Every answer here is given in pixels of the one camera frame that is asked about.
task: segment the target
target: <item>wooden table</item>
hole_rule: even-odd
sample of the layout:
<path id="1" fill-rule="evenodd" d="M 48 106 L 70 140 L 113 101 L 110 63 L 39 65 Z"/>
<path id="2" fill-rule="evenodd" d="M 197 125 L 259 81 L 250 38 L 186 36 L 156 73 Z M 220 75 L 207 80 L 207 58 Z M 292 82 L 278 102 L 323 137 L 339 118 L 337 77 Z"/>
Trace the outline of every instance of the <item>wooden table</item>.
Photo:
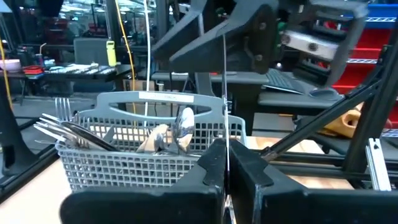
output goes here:
<path id="1" fill-rule="evenodd" d="M 275 138 L 248 137 L 248 146 L 251 149 L 262 149 L 277 141 Z M 290 152 L 323 154 L 319 146 L 309 140 L 294 146 Z M 291 178 L 308 188 L 352 189 L 345 180 L 318 177 Z M 61 161 L 58 160 L 0 204 L 0 223 L 60 223 L 59 207 L 70 193 L 65 171 Z"/>

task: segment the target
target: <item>white label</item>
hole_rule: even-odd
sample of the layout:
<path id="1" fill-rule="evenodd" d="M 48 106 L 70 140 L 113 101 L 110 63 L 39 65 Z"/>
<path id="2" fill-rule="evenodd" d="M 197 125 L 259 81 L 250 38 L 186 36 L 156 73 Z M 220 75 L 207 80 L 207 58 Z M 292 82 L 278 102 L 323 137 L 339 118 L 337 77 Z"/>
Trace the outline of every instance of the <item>white label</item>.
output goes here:
<path id="1" fill-rule="evenodd" d="M 162 101 L 173 101 L 179 103 L 193 103 L 193 96 L 170 94 L 170 93 L 149 93 L 141 91 L 138 94 L 138 98 L 142 100 L 162 100 Z"/>

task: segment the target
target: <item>spoon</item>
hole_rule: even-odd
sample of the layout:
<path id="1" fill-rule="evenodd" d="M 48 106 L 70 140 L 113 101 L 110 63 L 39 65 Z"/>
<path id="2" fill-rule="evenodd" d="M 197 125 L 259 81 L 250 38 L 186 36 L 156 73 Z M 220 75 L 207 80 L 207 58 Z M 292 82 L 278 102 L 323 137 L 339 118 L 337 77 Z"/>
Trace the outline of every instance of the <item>spoon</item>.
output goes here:
<path id="1" fill-rule="evenodd" d="M 178 154 L 187 153 L 187 147 L 191 143 L 195 130 L 195 115 L 191 108 L 185 108 L 175 119 L 172 134 L 174 143 L 178 147 Z"/>

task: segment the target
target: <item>gray plastic basket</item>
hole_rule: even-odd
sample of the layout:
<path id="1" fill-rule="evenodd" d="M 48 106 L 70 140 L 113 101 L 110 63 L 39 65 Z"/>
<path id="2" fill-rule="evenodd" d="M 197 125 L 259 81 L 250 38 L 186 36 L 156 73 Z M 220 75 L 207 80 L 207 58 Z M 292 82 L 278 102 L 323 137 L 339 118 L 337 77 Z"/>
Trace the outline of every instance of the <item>gray plastic basket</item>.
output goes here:
<path id="1" fill-rule="evenodd" d="M 208 149 L 224 131 L 223 100 L 212 96 L 188 93 L 124 91 L 102 93 L 93 110 L 79 112 L 81 119 L 90 119 L 90 129 L 122 152 L 65 148 L 56 144 L 72 191 L 91 186 L 169 187 L 176 183 L 196 163 L 199 157 L 153 156 L 134 151 L 158 124 L 170 127 L 175 118 L 142 116 L 111 107 L 114 103 L 130 102 L 179 103 L 207 106 L 211 111 L 195 115 L 195 133 L 189 153 Z M 246 143 L 244 120 L 228 116 L 229 135 Z M 171 142 L 171 132 L 167 133 Z"/>

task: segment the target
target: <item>bolt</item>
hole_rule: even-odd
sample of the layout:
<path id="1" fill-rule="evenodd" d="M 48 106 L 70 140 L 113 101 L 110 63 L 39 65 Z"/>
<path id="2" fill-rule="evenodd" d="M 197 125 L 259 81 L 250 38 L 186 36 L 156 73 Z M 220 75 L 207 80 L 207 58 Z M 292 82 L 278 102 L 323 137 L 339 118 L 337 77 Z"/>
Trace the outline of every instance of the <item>bolt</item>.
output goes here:
<path id="1" fill-rule="evenodd" d="M 265 30 L 267 27 L 267 24 L 265 22 L 260 23 L 259 29 L 260 30 Z"/>
<path id="2" fill-rule="evenodd" d="M 290 43 L 290 36 L 289 35 L 282 35 L 282 37 L 280 38 L 280 41 L 282 42 L 282 44 L 289 44 Z"/>
<path id="3" fill-rule="evenodd" d="M 311 43 L 308 45 L 308 49 L 312 52 L 317 51 L 318 50 L 318 45 L 316 43 Z"/>
<path id="4" fill-rule="evenodd" d="M 254 56 L 254 59 L 256 59 L 257 61 L 262 61 L 262 55 L 256 55 Z"/>

